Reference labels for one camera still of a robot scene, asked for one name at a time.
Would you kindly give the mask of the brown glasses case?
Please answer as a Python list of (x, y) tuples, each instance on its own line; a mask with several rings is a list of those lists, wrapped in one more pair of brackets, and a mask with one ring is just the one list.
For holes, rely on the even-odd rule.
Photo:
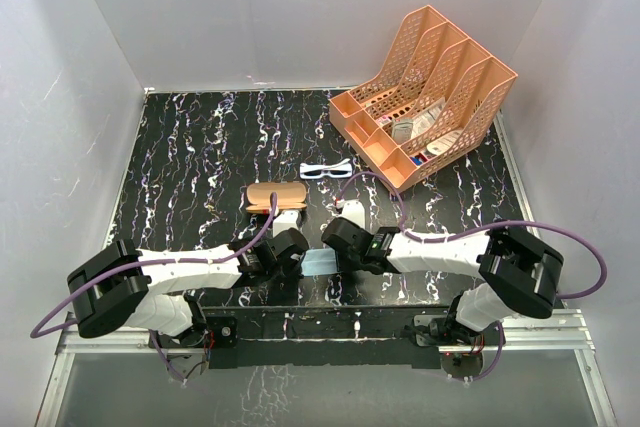
[(259, 182), (246, 190), (248, 206), (246, 210), (254, 214), (268, 214), (272, 209), (272, 197), (276, 196), (277, 208), (303, 210), (307, 207), (306, 186), (301, 182)]

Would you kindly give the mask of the light blue cleaning cloth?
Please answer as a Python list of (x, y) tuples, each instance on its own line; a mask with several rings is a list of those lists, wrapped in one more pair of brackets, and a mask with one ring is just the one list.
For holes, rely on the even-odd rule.
[(303, 277), (334, 275), (338, 272), (336, 252), (331, 248), (310, 249), (301, 262)]

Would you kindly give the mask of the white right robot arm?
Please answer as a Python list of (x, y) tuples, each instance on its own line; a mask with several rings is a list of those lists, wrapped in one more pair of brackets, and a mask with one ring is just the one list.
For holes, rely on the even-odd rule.
[(459, 239), (430, 235), (422, 242), (397, 227), (372, 234), (338, 217), (321, 240), (336, 253), (341, 271), (433, 271), (481, 279), (482, 284), (454, 297), (444, 317), (411, 325), (429, 345), (472, 344), (486, 328), (514, 315), (549, 318), (564, 262), (558, 251), (520, 226)]

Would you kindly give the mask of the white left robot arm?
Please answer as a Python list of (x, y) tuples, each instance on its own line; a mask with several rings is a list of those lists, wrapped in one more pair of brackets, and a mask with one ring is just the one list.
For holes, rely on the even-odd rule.
[(138, 250), (132, 240), (118, 240), (67, 277), (70, 292), (87, 288), (72, 300), (79, 335), (92, 339), (132, 327), (197, 345), (207, 323), (189, 291), (232, 290), (294, 277), (308, 249), (295, 228), (257, 242), (186, 252)]

